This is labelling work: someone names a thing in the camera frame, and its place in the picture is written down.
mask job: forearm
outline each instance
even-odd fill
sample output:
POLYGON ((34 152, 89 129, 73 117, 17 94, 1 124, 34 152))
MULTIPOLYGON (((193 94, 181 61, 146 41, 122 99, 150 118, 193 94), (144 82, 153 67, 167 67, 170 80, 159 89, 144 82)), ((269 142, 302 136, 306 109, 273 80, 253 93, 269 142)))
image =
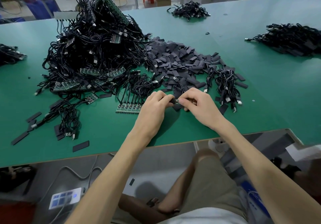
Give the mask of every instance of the forearm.
POLYGON ((67 220, 71 223, 110 223, 140 149, 135 141, 147 141, 130 133, 114 158, 94 181, 67 220))
POLYGON ((321 206, 232 125, 218 132, 230 145, 275 223, 319 223, 321 206))

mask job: table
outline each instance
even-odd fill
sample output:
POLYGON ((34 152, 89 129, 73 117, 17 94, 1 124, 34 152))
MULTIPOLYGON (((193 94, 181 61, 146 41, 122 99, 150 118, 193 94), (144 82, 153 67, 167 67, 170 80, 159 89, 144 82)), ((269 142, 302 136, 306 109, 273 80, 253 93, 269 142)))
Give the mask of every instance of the table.
MULTIPOLYGON (((318 58, 294 58, 281 55, 244 38, 263 33, 271 23, 300 22, 318 27, 320 0, 242 0, 204 5, 211 14, 204 20, 175 18, 167 7, 124 12, 134 17, 143 30, 165 40, 182 42, 199 53, 219 52, 227 65, 236 67, 249 85, 240 88, 243 106, 236 113, 230 109, 225 117, 242 134, 290 128, 307 145, 320 143, 321 95, 317 85, 321 78, 318 58)), ((0 167, 112 152, 119 149, 137 115, 116 114, 115 97, 81 105, 79 138, 57 141, 53 127, 59 119, 46 123, 12 146, 10 142, 26 131, 26 119, 41 111, 58 96, 45 91, 34 96, 42 81, 41 67, 51 41, 56 36, 55 20, 39 20, 0 26, 0 42, 19 47, 28 54, 26 61, 0 67, 0 167), (72 146, 90 141, 90 146, 72 153, 72 146)), ((215 87, 209 94, 217 96, 215 87)), ((218 137, 188 112, 166 110, 165 120, 149 146, 161 146, 218 137)))

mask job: white shirt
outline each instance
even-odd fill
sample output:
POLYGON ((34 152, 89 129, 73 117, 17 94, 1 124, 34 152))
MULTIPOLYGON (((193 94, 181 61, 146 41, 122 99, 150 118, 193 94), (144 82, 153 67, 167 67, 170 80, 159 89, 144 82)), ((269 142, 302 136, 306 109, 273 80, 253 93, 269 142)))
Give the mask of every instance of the white shirt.
POLYGON ((159 224, 215 223, 215 224, 248 224, 240 215, 228 210, 206 207, 175 216, 159 224))

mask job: green table surface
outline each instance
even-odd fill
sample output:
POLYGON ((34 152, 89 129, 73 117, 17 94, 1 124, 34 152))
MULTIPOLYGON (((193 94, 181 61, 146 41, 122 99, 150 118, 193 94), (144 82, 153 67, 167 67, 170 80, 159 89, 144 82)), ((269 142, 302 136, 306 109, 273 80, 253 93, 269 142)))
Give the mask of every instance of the green table surface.
MULTIPOLYGON (((187 22, 166 12, 167 7, 131 10, 144 33, 190 45, 199 53, 219 52, 230 67, 245 78, 240 88, 243 106, 225 117, 242 134, 290 128, 304 144, 320 143, 319 58, 281 55, 262 44, 247 43, 246 37, 264 33, 271 23, 301 23, 321 28, 321 0, 241 0, 203 5, 211 14, 203 20, 187 22)), ((18 46, 28 58, 0 67, 0 167, 43 162, 116 151, 131 130, 137 115, 115 113, 114 96, 81 105, 81 129, 76 140, 57 141, 53 127, 60 118, 30 132, 16 145, 11 141, 26 131, 26 119, 41 111, 46 114, 57 95, 45 91, 34 96, 36 85, 46 71, 41 64, 49 44, 56 40, 55 20, 39 20, 0 25, 0 43, 18 46), (90 146, 72 152, 72 146, 90 141, 90 146)), ((206 76, 198 76, 205 81, 206 76)), ((209 94, 217 96, 214 85, 209 94)), ((217 137, 189 112, 168 108, 160 131, 149 146, 160 146, 217 137)))

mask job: hand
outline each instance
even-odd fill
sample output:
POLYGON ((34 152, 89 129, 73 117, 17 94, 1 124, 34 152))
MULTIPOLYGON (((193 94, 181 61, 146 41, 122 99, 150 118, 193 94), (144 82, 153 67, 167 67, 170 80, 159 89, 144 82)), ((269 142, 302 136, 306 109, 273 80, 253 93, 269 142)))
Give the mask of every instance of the hand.
POLYGON ((135 125, 132 129, 132 133, 141 135, 148 142, 157 134, 163 120, 164 113, 167 107, 173 106, 170 100, 173 99, 173 95, 166 95, 164 92, 153 92, 147 97, 143 104, 135 125))
POLYGON ((228 122, 210 95, 196 88, 191 88, 182 94, 179 103, 184 106, 185 111, 190 110, 202 124, 217 132, 228 122))

